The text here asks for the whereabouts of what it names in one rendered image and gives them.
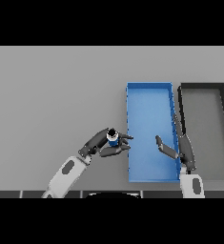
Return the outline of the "dark grey bin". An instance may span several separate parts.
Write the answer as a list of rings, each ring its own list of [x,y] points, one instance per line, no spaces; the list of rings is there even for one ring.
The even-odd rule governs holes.
[[[181,83],[177,89],[183,132],[190,137],[196,171],[224,181],[224,83]]]

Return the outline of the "blue pipe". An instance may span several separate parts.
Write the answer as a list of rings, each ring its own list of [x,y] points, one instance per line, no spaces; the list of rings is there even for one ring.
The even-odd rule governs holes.
[[[114,128],[109,129],[107,132],[107,139],[111,147],[117,146],[119,140],[118,132]]]

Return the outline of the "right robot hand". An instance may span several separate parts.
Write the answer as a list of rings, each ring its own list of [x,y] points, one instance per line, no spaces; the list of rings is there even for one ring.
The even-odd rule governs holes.
[[[188,135],[182,131],[181,123],[176,114],[173,115],[173,122],[175,124],[175,131],[178,138],[178,151],[164,144],[159,135],[155,137],[156,145],[158,149],[168,157],[172,159],[179,158],[181,163],[186,166],[188,172],[195,171],[195,158],[191,141]]]

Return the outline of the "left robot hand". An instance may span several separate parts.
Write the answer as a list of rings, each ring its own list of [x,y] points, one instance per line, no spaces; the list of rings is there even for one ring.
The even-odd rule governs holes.
[[[131,146],[128,143],[128,139],[132,139],[132,136],[121,133],[119,131],[118,145],[111,147],[107,139],[107,132],[109,128],[106,128],[100,132],[97,132],[79,151],[78,153],[86,158],[87,156],[95,155],[99,153],[101,157],[108,157],[117,154],[121,154],[123,151],[128,151]]]

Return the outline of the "blue bin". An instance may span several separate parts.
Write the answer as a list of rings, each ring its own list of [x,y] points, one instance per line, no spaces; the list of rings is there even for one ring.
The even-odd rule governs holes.
[[[129,181],[178,182],[180,161],[162,153],[155,137],[178,151],[174,128],[175,114],[173,84],[171,82],[128,82],[127,134],[130,142]]]

